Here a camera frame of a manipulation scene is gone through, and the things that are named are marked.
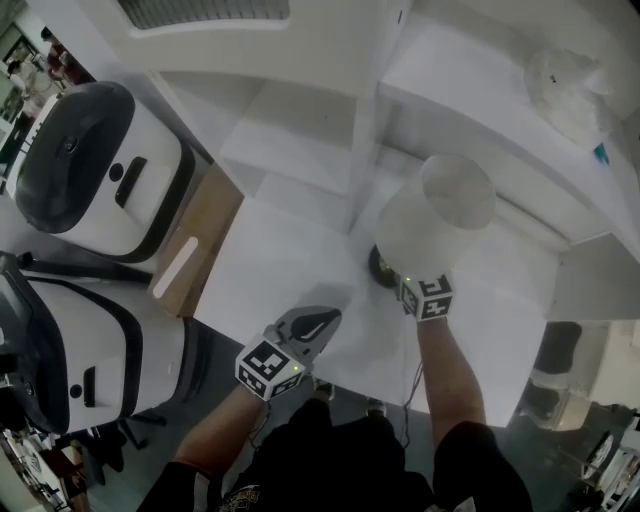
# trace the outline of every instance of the vent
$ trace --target vent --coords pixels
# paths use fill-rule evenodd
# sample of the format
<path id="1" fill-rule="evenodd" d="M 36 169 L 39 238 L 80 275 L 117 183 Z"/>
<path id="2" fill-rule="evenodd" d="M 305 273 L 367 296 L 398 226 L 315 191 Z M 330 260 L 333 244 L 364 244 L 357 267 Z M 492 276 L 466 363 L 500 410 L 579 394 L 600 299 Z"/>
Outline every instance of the vent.
<path id="1" fill-rule="evenodd" d="M 217 20 L 285 20 L 289 0 L 118 0 L 141 30 Z"/>

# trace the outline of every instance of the person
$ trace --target person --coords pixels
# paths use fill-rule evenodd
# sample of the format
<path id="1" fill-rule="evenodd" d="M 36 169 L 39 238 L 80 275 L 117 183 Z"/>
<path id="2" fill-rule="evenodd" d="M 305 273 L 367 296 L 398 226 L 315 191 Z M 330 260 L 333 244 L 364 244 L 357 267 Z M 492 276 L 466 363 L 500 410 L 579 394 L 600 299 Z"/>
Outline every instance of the person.
<path id="1" fill-rule="evenodd" d="M 51 43 L 47 54 L 47 64 L 49 66 L 49 76 L 54 80 L 66 78 L 73 85 L 95 82 L 93 77 L 84 69 L 80 63 L 69 53 L 69 51 L 56 39 L 48 27 L 44 27 L 40 32 L 43 41 Z"/>
<path id="2" fill-rule="evenodd" d="M 369 400 L 366 417 L 334 427 L 333 386 L 314 381 L 313 398 L 269 434 L 221 497 L 222 479 L 266 407 L 240 386 L 186 436 L 139 511 L 531 511 L 485 425 L 480 387 L 446 320 L 419 323 L 418 343 L 436 446 L 433 491 L 405 471 L 384 404 Z"/>
<path id="3" fill-rule="evenodd" d="M 60 92 L 51 77 L 31 62 L 12 60 L 7 65 L 7 72 L 11 81 L 22 91 L 23 97 L 34 102 L 38 108 L 42 108 L 49 97 Z"/>

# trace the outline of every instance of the cardboard box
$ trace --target cardboard box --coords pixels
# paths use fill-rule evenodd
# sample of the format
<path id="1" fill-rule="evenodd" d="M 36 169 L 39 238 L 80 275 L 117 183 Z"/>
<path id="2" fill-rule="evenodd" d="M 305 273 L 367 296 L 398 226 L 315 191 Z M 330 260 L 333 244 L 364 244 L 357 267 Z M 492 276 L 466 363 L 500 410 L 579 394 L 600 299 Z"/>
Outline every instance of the cardboard box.
<path id="1" fill-rule="evenodd" d="M 160 255 L 149 286 L 151 295 L 170 314 L 193 316 L 242 197 L 214 163 Z"/>

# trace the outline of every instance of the shoe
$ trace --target shoe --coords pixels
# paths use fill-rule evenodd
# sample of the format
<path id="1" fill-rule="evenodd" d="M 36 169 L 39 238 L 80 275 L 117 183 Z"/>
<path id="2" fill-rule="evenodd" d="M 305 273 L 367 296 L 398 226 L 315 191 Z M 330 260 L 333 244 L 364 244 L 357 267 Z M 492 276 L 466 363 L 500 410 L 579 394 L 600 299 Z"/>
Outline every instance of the shoe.
<path id="1" fill-rule="evenodd" d="M 322 391 L 329 395 L 329 401 L 333 400 L 336 396 L 336 387 L 331 384 L 331 382 L 316 379 L 315 377 L 313 378 L 313 390 Z"/>
<path id="2" fill-rule="evenodd" d="M 367 416 L 382 416 L 387 417 L 387 406 L 384 402 L 376 400 L 375 398 L 367 398 Z"/>

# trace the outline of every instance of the wire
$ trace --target wire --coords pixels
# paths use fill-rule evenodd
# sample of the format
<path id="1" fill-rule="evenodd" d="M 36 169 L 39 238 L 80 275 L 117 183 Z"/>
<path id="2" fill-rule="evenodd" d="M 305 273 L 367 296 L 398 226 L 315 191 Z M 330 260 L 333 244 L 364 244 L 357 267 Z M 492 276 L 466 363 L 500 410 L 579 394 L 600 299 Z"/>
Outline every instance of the wire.
<path id="1" fill-rule="evenodd" d="M 418 369 L 416 370 L 416 374 L 413 378 L 413 384 L 411 387 L 411 394 L 409 395 L 409 400 L 407 400 L 405 404 L 402 406 L 402 409 L 404 410 L 404 426 L 402 428 L 401 437 L 406 437 L 407 439 L 407 442 L 403 445 L 403 448 L 405 450 L 411 444 L 411 437 L 409 437 L 409 406 L 411 405 L 411 401 L 413 400 L 413 395 L 416 394 L 416 389 L 418 389 L 421 379 L 422 379 L 422 361 L 418 365 Z"/>
<path id="2" fill-rule="evenodd" d="M 260 435 L 260 432 L 262 432 L 262 429 L 267 424 L 267 421 L 269 421 L 269 416 L 271 416 L 271 402 L 267 402 L 267 414 L 262 420 L 262 423 L 260 424 L 260 426 L 251 432 L 251 434 L 253 435 L 249 434 L 249 444 L 251 444 L 251 447 L 254 450 L 257 450 L 258 447 L 253 442 L 256 440 L 258 435 Z"/>

